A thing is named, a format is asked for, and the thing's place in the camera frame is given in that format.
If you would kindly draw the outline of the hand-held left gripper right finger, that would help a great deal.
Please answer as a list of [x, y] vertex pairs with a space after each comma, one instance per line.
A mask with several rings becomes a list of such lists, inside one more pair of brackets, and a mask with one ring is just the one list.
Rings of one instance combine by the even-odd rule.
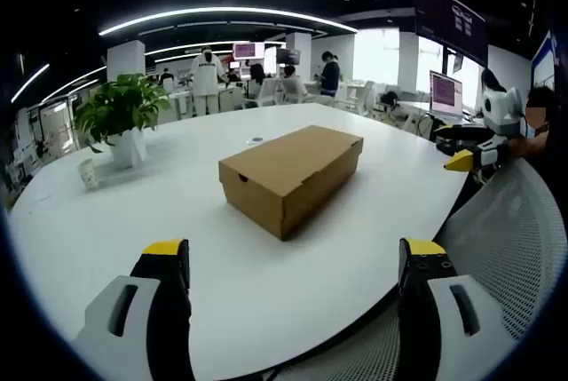
[[397, 380], [484, 380], [516, 340], [498, 301], [434, 242], [402, 238]]

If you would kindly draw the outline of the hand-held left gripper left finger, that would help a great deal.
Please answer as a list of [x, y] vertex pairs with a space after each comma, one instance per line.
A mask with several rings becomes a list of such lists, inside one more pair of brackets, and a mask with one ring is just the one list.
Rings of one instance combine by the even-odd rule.
[[105, 380], [193, 380], [189, 242], [156, 242], [85, 310], [73, 347]]

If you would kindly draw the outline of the person's right hand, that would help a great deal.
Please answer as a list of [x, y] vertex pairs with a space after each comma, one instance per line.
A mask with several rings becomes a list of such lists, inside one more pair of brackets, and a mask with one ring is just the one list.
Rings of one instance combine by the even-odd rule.
[[526, 157], [530, 154], [531, 143], [525, 137], [517, 137], [508, 141], [509, 156], [512, 158]]

